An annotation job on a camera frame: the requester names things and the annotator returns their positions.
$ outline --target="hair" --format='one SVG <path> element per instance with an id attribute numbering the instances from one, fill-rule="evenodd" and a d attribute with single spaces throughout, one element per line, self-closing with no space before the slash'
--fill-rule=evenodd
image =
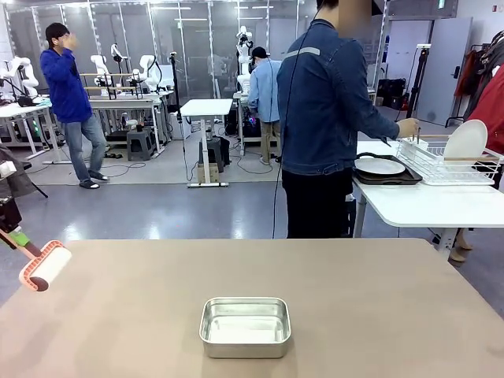
<path id="1" fill-rule="evenodd" d="M 66 26 L 60 24 L 59 22 L 54 22 L 46 28 L 46 39 L 49 43 L 49 48 L 54 47 L 53 38 L 58 39 L 65 34 L 70 34 L 70 31 Z"/>
<path id="2" fill-rule="evenodd" d="M 320 9 L 323 6 L 326 6 L 329 9 L 334 9 L 338 5 L 339 0 L 317 0 L 317 9 Z"/>

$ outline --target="white plate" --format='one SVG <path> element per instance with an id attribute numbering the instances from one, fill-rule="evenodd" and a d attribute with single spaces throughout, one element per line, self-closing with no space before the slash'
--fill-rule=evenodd
<path id="1" fill-rule="evenodd" d="M 362 158 L 355 161 L 355 168 L 359 171 L 373 173 L 375 175 L 398 175 L 406 168 L 397 161 L 387 159 Z"/>
<path id="2" fill-rule="evenodd" d="M 478 158 L 487 145 L 487 127 L 480 120 L 468 120 L 450 135 L 445 158 Z M 448 161 L 450 165 L 473 165 L 475 161 Z"/>

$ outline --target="metal tray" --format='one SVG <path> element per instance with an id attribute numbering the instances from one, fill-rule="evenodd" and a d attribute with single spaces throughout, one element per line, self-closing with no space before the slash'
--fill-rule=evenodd
<path id="1" fill-rule="evenodd" d="M 210 299 L 199 336 L 212 358 L 281 358 L 291 337 L 287 304 L 279 298 Z"/>

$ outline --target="denim jacket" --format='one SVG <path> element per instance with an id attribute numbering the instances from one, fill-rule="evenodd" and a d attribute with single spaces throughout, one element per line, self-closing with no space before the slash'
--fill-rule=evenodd
<path id="1" fill-rule="evenodd" d="M 328 175 L 354 166 L 358 132 L 396 139 L 399 127 L 369 100 L 359 42 L 340 38 L 326 20 L 312 21 L 306 33 L 289 48 L 276 78 L 282 166 L 299 175 Z"/>

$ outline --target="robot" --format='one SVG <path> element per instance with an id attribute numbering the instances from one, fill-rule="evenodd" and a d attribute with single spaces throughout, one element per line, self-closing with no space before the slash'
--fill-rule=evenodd
<path id="1" fill-rule="evenodd" d="M 16 77 L 17 72 L 20 74 L 24 91 L 13 85 L 13 79 Z M 14 57 L 10 62 L 9 71 L 7 69 L 0 69 L 0 80 L 8 81 L 13 88 L 28 96 L 35 104 L 43 101 L 43 98 L 39 97 L 39 92 L 35 89 L 39 85 L 39 81 L 35 78 L 32 62 L 27 57 Z"/>
<path id="2" fill-rule="evenodd" d="M 134 80 L 135 77 L 140 78 L 140 82 L 145 82 L 149 87 L 150 92 L 159 92 L 159 84 L 161 83 L 161 69 L 156 62 L 156 57 L 154 55 L 143 55 L 140 58 L 140 67 L 143 68 L 143 72 L 139 69 L 133 70 L 133 76 L 130 80 Z"/>
<path id="3" fill-rule="evenodd" d="M 94 78 L 94 83 L 99 87 L 110 87 L 112 85 L 112 76 L 106 66 L 107 58 L 103 55 L 91 55 L 91 61 L 96 65 L 98 76 Z M 102 96 L 108 96 L 107 89 L 102 89 Z"/>
<path id="4" fill-rule="evenodd" d="M 236 45 L 238 57 L 238 76 L 237 80 L 240 87 L 242 88 L 242 95 L 248 95 L 250 90 L 250 63 L 252 58 L 250 57 L 250 49 L 254 46 L 254 42 L 250 39 L 252 38 L 252 33 L 246 30 L 245 26 L 239 29 L 239 33 L 236 35 L 238 38 L 238 44 Z"/>

